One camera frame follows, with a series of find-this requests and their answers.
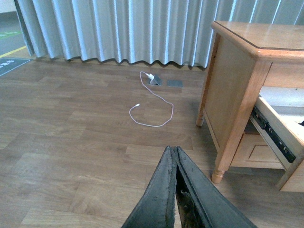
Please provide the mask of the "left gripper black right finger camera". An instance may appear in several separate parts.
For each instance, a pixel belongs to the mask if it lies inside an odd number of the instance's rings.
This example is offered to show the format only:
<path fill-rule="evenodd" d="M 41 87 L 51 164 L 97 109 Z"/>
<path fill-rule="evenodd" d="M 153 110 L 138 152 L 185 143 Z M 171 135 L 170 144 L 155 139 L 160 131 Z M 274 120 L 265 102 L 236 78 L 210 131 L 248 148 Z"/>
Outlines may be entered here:
<path fill-rule="evenodd" d="M 177 160 L 176 194 L 183 228 L 255 228 L 198 168 L 181 147 Z"/>

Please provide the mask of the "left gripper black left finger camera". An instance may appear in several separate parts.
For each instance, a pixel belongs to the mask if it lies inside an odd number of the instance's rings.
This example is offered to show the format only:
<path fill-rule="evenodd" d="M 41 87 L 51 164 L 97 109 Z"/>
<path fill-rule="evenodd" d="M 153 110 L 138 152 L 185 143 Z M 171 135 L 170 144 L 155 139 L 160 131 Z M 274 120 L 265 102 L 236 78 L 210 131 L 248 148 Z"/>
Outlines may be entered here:
<path fill-rule="evenodd" d="M 177 162 L 167 146 L 150 182 L 123 228 L 172 228 L 175 222 Z"/>

